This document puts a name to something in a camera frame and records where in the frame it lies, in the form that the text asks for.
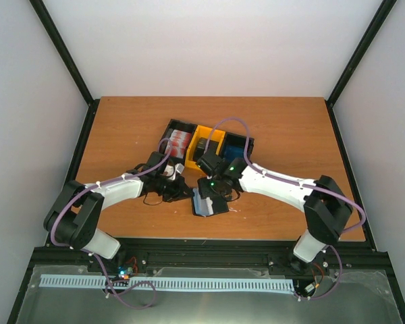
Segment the black leather card holder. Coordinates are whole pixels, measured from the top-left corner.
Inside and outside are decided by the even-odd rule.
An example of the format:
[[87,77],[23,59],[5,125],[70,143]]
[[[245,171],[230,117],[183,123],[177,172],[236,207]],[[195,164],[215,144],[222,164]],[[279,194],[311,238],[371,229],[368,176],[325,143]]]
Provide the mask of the black leather card holder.
[[198,188],[193,189],[192,214],[198,217],[211,217],[229,212],[227,201],[221,196],[202,198]]

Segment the black bin with blue cards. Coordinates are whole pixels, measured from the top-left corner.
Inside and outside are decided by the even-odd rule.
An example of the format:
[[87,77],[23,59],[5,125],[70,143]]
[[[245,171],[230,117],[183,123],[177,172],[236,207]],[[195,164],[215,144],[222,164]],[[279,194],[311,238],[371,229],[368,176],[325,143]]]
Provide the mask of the black bin with blue cards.
[[246,136],[241,136],[241,135],[234,134],[231,132],[226,132],[223,142],[221,143],[220,151],[219,151],[219,156],[223,159],[224,159],[223,153],[225,150],[225,146],[227,144],[242,146],[244,148],[245,144],[246,144]]

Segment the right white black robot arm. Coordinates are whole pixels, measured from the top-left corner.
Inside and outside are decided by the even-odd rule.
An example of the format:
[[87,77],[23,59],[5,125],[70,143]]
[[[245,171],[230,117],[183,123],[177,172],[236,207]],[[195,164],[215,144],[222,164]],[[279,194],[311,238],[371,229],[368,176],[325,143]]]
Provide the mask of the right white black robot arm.
[[211,154],[201,157],[196,165],[206,175],[198,181],[203,200],[221,198],[229,203],[246,192],[273,198],[304,213],[306,230],[292,249],[291,263],[309,264],[324,248],[337,244],[353,211],[336,182],[325,175],[318,180],[294,178],[256,163],[249,165],[243,158],[230,163]]

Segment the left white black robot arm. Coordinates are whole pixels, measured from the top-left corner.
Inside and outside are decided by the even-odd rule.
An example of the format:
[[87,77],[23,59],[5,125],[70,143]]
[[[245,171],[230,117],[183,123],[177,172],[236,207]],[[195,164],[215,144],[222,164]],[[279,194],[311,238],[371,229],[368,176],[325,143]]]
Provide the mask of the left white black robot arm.
[[117,178],[81,184],[68,182],[60,192],[43,226],[56,246],[68,246],[103,257],[111,271],[121,271],[127,255],[119,241],[98,228],[101,212],[125,200],[155,193],[163,203],[192,198],[194,193],[182,176],[184,166],[140,163]]

